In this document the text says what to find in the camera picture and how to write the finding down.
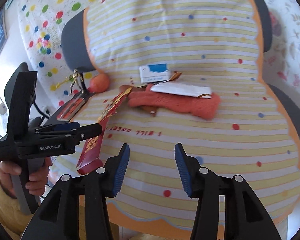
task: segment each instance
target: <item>orange plush cloth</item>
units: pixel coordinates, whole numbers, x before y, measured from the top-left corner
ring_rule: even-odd
[[[220,97],[212,93],[212,98],[194,98],[166,93],[150,91],[152,85],[148,85],[146,91],[131,92],[128,96],[128,105],[157,106],[183,114],[192,114],[206,120],[211,120],[216,114],[220,103]]]

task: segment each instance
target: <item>silver screw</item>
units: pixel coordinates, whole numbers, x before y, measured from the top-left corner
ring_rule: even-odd
[[[104,167],[97,168],[96,172],[99,174],[105,173],[106,169]]]
[[[207,168],[202,167],[199,169],[199,172],[202,174],[207,174],[209,172],[209,170]]]
[[[69,180],[69,179],[70,179],[70,176],[69,176],[68,174],[63,175],[63,176],[61,177],[61,180],[62,180],[62,181],[67,181],[67,180]]]
[[[235,179],[237,182],[243,182],[243,177],[241,177],[240,175],[235,175],[235,176],[234,176],[234,179]]]

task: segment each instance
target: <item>polka dot curtain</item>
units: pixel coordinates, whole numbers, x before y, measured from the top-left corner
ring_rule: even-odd
[[[71,82],[57,86],[72,74],[62,54],[62,30],[72,17],[98,1],[18,0],[18,20],[27,55],[32,69],[38,71],[38,82],[55,107],[63,105],[71,98]],[[95,71],[84,74],[87,87],[92,76],[96,74]],[[79,88],[75,86],[74,93],[78,91]]]

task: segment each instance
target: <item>fuzzy yellow sleeve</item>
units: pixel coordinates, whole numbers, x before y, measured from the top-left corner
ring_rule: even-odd
[[[20,238],[31,217],[21,213],[18,200],[9,197],[0,184],[0,223],[14,240]]]

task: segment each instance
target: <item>person's arm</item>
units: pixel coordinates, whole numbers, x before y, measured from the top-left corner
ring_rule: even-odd
[[[45,165],[29,176],[30,182],[26,186],[30,194],[42,195],[44,193],[50,165],[52,162],[50,158],[47,158]],[[32,215],[24,215],[20,211],[18,200],[14,195],[10,174],[19,175],[20,173],[21,168],[14,163],[0,162],[0,223],[13,239],[18,239],[15,237],[23,233],[32,218]]]

